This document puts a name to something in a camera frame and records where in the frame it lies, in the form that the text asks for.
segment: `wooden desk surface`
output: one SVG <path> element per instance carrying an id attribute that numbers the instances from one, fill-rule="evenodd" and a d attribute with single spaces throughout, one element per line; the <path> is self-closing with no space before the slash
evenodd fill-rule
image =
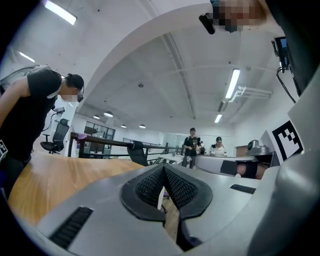
<path id="1" fill-rule="evenodd" d="M 72 158 L 38 152 L 16 180 L 8 203 L 33 225 L 89 183 L 143 166 L 126 159 Z"/>

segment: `ceiling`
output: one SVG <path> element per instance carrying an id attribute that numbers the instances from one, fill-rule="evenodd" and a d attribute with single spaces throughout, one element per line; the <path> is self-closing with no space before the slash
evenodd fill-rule
<path id="1" fill-rule="evenodd" d="M 13 67 L 19 69 L 33 65 L 17 54 L 21 51 L 35 59 L 37 64 L 48 64 L 64 76 L 68 73 L 81 74 L 86 86 L 85 100 L 76 111 L 89 118 L 112 111 L 114 118 L 102 118 L 101 121 L 115 126 L 126 124 L 128 128 L 137 128 L 143 123 L 153 130 L 194 123 L 211 127 L 215 125 L 214 120 L 234 68 L 241 69 L 237 85 L 272 90 L 277 83 L 275 74 L 279 63 L 270 43 L 274 34 L 252 28 L 234 33 L 217 29 L 214 35 L 209 35 L 200 24 L 153 39 L 124 57 L 116 66 L 110 64 L 110 67 L 114 66 L 107 69 L 110 71 L 97 76 L 97 71 L 113 49 L 138 28 L 184 6 L 199 6 L 191 14 L 184 15 L 186 20 L 183 20 L 188 23 L 186 21 L 194 19 L 197 23 L 202 6 L 210 10 L 209 2 L 54 2 L 77 16 L 75 25 L 70 25 L 40 4 L 11 42 L 9 48 L 15 54 L 11 54 L 12 60 L 7 65 L 10 68 L 5 72 L 9 74 Z M 250 111 L 252 101 L 237 99 L 229 103 L 220 123 L 236 122 Z"/>
<path id="2" fill-rule="evenodd" d="M 165 34 L 121 60 L 78 112 L 92 117 L 112 111 L 114 125 L 128 128 L 143 123 L 159 129 L 159 123 L 174 121 L 213 125 L 234 68 L 241 69 L 237 86 L 272 91 L 279 66 L 271 45 L 275 36 L 261 30 L 219 29 L 210 35 L 200 25 Z M 248 109 L 253 102 L 237 98 L 229 103 L 221 123 L 234 122 L 243 115 L 243 106 Z"/>

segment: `office chair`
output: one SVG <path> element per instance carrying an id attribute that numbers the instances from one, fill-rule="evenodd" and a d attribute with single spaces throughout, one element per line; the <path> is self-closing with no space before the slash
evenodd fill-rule
<path id="1" fill-rule="evenodd" d="M 49 134 L 45 135 L 45 141 L 40 142 L 41 147 L 43 147 L 45 150 L 49 151 L 49 154 L 59 154 L 61 150 L 64 149 L 64 138 L 69 130 L 67 119 L 61 119 L 58 125 L 56 126 L 55 133 L 52 138 L 52 142 L 48 142 L 48 136 Z"/>
<path id="2" fill-rule="evenodd" d="M 126 150 L 128 151 L 132 162 L 142 166 L 149 166 L 142 142 L 134 140 L 133 143 L 126 148 Z"/>

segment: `man in black shirt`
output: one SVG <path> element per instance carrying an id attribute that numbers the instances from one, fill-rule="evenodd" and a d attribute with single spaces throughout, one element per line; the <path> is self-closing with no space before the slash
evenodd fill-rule
<path id="1" fill-rule="evenodd" d="M 197 149 L 200 146 L 200 138 L 196 137 L 196 129 L 190 129 L 190 136 L 186 137 L 183 143 L 185 148 L 184 158 L 182 161 L 182 166 L 187 167 L 187 158 L 191 157 L 189 168 L 192 169 L 195 165 L 195 160 L 197 156 Z"/>
<path id="2" fill-rule="evenodd" d="M 4 191 L 11 188 L 24 166 L 31 159 L 36 138 L 44 129 L 47 113 L 58 95 L 65 101 L 77 101 L 84 80 L 77 74 L 61 75 L 41 69 L 14 81 L 0 98 L 0 140 L 8 149 L 0 163 L 5 171 Z"/>

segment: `black t-shirt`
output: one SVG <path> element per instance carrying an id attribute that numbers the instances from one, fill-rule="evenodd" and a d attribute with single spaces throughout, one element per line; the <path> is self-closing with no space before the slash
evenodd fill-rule
<path id="1" fill-rule="evenodd" d="M 17 101 L 0 129 L 0 139 L 7 147 L 8 154 L 20 161 L 30 157 L 62 82 L 61 76 L 49 69 L 28 74 L 27 80 L 31 96 Z"/>
<path id="2" fill-rule="evenodd" d="M 187 147 L 192 147 L 191 150 L 188 148 L 185 149 L 185 155 L 194 157 L 197 155 L 197 151 L 196 151 L 197 145 L 200 146 L 200 138 L 197 138 L 197 137 L 191 138 L 190 136 L 186 137 L 183 145 Z"/>
<path id="3" fill-rule="evenodd" d="M 300 94 L 308 86 L 320 62 L 317 33 L 319 2 L 265 0 L 275 21 L 282 28 L 289 48 L 289 61 Z"/>

